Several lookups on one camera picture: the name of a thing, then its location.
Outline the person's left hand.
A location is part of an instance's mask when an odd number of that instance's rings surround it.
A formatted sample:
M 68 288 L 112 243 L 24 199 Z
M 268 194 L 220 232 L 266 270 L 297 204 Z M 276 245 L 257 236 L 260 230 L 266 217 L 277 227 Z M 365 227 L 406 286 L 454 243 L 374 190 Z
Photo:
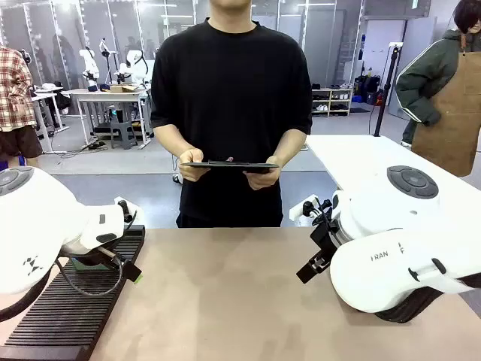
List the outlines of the person's left hand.
M 260 190 L 267 187 L 272 187 L 280 178 L 280 172 L 283 167 L 283 161 L 278 156 L 270 156 L 266 163 L 277 165 L 276 168 L 269 168 L 267 173 L 249 173 L 244 172 L 247 177 L 248 184 L 253 190 Z

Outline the person's right hand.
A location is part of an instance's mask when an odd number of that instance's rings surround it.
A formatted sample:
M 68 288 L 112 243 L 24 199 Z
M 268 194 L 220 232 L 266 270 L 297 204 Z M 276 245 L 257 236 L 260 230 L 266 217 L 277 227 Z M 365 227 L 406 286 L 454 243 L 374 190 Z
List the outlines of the person's right hand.
M 209 168 L 196 168 L 189 165 L 191 162 L 202 162 L 203 158 L 204 154 L 197 148 L 188 149 L 178 157 L 179 170 L 184 180 L 196 182 L 209 172 Z

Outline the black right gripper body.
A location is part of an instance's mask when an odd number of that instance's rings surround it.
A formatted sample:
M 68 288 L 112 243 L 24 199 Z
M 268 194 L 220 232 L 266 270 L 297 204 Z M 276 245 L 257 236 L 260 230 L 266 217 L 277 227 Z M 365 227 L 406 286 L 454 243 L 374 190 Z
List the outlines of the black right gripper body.
M 339 231 L 338 221 L 328 219 L 324 216 L 318 216 L 314 219 L 313 225 L 316 228 L 310 237 L 319 247 L 317 257 L 331 259 L 340 246 L 336 238 L 337 232 Z

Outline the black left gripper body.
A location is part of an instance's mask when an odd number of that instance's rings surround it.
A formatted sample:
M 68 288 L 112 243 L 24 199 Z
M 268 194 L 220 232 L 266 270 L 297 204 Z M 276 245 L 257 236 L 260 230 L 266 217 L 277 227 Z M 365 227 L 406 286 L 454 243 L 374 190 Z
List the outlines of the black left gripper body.
M 113 250 L 97 247 L 92 251 L 92 261 L 95 265 L 103 265 L 108 269 L 119 269 L 122 258 Z

